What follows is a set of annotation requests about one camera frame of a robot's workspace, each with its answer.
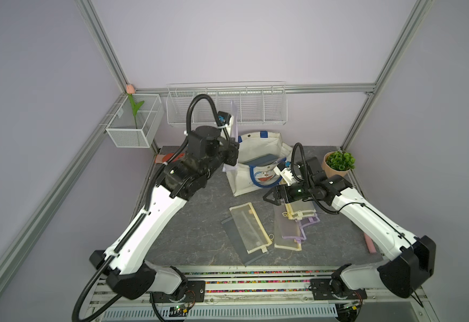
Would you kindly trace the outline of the grey mesh pouch front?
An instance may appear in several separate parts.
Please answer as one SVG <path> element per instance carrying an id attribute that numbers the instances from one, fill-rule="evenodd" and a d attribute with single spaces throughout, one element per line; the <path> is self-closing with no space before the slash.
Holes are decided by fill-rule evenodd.
<path id="1" fill-rule="evenodd" d="M 245 248 L 245 244 L 243 243 L 234 219 L 232 217 L 226 218 L 221 221 L 221 225 L 244 266 L 262 264 L 264 258 L 270 258 L 274 253 L 274 249 L 270 248 L 267 252 L 256 250 L 249 254 Z"/>

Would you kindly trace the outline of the blue mesh pouch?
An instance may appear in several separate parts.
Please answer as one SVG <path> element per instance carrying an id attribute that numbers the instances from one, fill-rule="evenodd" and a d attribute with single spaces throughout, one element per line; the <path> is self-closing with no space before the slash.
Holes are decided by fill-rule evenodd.
<path id="1" fill-rule="evenodd" d="M 265 154 L 257 158 L 252 158 L 243 162 L 244 165 L 258 167 L 258 166 L 267 166 L 275 161 L 279 160 L 279 157 L 275 154 Z"/>

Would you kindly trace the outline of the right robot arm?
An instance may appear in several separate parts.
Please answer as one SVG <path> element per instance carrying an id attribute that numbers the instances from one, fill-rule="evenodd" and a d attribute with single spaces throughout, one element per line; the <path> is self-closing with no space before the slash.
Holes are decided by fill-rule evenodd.
<path id="1" fill-rule="evenodd" d="M 264 200 L 274 205 L 312 201 L 325 213 L 343 215 L 362 230 L 382 251 L 374 264 L 345 264 L 331 275 L 330 288 L 338 299 L 368 288 L 386 289 L 407 299 L 433 276 L 436 244 L 417 237 L 380 212 L 344 177 L 329 176 L 319 159 L 281 160 L 274 172 L 285 183 L 272 185 Z"/>

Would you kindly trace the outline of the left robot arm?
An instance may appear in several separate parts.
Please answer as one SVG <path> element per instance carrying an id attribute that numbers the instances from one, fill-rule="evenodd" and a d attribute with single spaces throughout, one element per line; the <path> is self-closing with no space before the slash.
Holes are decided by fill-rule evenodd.
<path id="1" fill-rule="evenodd" d="M 203 93 L 192 99 L 185 140 L 150 179 L 143 208 L 111 246 L 90 256 L 96 272 L 77 298 L 72 321 L 82 320 L 85 298 L 101 276 L 115 296 L 86 321 L 95 320 L 121 298 L 135 300 L 146 292 L 163 293 L 175 302 L 186 298 L 185 275 L 173 266 L 151 264 L 146 255 L 170 219 L 206 187 L 215 171 L 225 164 L 236 165 L 239 143 L 228 133 L 233 121 L 230 114 L 217 110 L 210 95 Z"/>

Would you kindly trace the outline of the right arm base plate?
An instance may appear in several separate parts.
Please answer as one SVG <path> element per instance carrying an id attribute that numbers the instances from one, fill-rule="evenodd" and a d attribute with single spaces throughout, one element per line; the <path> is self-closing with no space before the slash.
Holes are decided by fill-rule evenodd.
<path id="1" fill-rule="evenodd" d="M 340 280 L 325 278 L 311 279 L 308 290 L 314 300 L 355 300 L 367 299 L 367 293 L 363 289 L 350 290 Z"/>

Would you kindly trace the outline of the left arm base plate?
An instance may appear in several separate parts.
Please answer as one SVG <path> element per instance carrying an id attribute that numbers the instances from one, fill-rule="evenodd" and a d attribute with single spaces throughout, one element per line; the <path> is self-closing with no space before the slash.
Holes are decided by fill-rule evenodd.
<path id="1" fill-rule="evenodd" d="M 202 303 L 206 294 L 205 280 L 188 280 L 182 283 L 170 295 L 154 292 L 154 303 Z"/>

